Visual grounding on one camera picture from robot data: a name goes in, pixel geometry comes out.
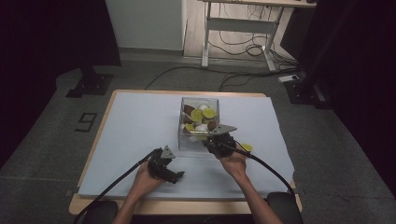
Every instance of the wall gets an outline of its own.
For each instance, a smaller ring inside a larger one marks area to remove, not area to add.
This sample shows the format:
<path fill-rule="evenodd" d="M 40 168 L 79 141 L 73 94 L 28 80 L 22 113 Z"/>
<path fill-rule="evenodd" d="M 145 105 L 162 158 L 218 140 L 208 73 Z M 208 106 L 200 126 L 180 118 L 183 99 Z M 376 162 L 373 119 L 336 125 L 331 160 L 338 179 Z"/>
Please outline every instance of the wall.
<path fill-rule="evenodd" d="M 106 0 L 119 48 L 183 50 L 186 0 Z"/>

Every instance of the hand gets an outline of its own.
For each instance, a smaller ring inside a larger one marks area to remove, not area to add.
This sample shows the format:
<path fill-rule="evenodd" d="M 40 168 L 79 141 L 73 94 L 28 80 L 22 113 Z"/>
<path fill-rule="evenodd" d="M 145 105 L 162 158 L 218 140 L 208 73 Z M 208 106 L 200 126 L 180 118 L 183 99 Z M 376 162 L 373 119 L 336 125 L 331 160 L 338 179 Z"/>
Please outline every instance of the hand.
<path fill-rule="evenodd" d="M 239 150 L 243 150 L 239 145 L 236 145 L 236 148 Z M 241 178 L 246 178 L 246 157 L 241 155 L 237 152 L 233 152 L 231 156 L 226 158 L 219 159 L 224 170 L 232 176 L 236 181 L 240 180 Z"/>
<path fill-rule="evenodd" d="M 149 174 L 148 163 L 143 162 L 140 165 L 139 170 L 137 170 L 130 193 L 132 193 L 136 198 L 140 199 L 141 197 L 155 190 L 163 182 L 164 180 L 162 179 L 155 179 L 151 177 Z"/>

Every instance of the white table leg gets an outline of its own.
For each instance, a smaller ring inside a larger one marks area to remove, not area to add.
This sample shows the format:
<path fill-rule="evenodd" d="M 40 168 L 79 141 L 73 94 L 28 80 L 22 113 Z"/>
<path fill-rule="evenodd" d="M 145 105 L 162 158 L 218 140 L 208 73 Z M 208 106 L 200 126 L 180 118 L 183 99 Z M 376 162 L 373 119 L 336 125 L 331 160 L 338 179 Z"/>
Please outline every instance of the white table leg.
<path fill-rule="evenodd" d="M 276 20 L 274 21 L 274 26 L 270 33 L 270 38 L 268 39 L 266 46 L 262 47 L 265 61 L 267 61 L 268 68 L 270 69 L 270 72 L 276 71 L 276 68 L 274 66 L 274 58 L 271 55 L 270 49 L 274 43 L 274 38 L 276 35 L 277 27 L 279 26 L 280 18 L 282 17 L 282 13 L 283 13 L 283 7 L 280 7 L 279 12 L 277 13 L 277 16 L 276 16 Z"/>
<path fill-rule="evenodd" d="M 210 9 L 212 8 L 212 4 L 207 3 L 207 14 L 206 14 L 206 27 L 205 27 L 205 41 L 204 48 L 202 49 L 202 67 L 207 68 L 209 66 L 209 27 L 208 21 L 210 20 Z"/>

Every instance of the person's right hand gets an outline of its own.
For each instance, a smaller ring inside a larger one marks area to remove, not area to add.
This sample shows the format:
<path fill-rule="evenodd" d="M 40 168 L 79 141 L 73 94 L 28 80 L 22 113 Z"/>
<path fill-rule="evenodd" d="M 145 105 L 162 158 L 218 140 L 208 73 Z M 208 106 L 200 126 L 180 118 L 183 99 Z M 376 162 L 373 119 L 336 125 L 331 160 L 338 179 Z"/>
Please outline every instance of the person's right hand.
<path fill-rule="evenodd" d="M 239 150 L 244 150 L 239 145 L 237 145 L 236 148 Z M 224 167 L 224 170 L 235 180 L 246 177 L 247 163 L 246 157 L 244 155 L 233 152 L 231 156 L 220 158 L 219 160 Z"/>

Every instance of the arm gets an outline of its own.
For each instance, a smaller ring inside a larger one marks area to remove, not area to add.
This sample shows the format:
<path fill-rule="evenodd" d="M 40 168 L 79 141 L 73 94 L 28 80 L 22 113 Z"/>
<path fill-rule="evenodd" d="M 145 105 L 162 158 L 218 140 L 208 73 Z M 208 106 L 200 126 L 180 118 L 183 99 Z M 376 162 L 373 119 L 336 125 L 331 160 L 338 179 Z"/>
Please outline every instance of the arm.
<path fill-rule="evenodd" d="M 134 208 L 137 202 L 146 194 L 150 193 L 161 183 L 161 179 L 154 179 L 149 175 L 149 168 L 146 162 L 140 165 L 139 170 L 134 178 L 134 183 L 125 198 L 125 201 L 114 218 L 112 224 L 129 224 L 131 223 L 132 216 L 134 215 Z"/>
<path fill-rule="evenodd" d="M 253 187 L 248 175 L 246 174 L 246 157 L 234 152 L 228 158 L 219 159 L 225 171 L 233 177 L 235 182 L 241 188 L 245 195 L 247 204 L 250 208 L 256 224 L 273 224 L 282 223 L 274 210 L 262 198 L 262 196 Z"/>

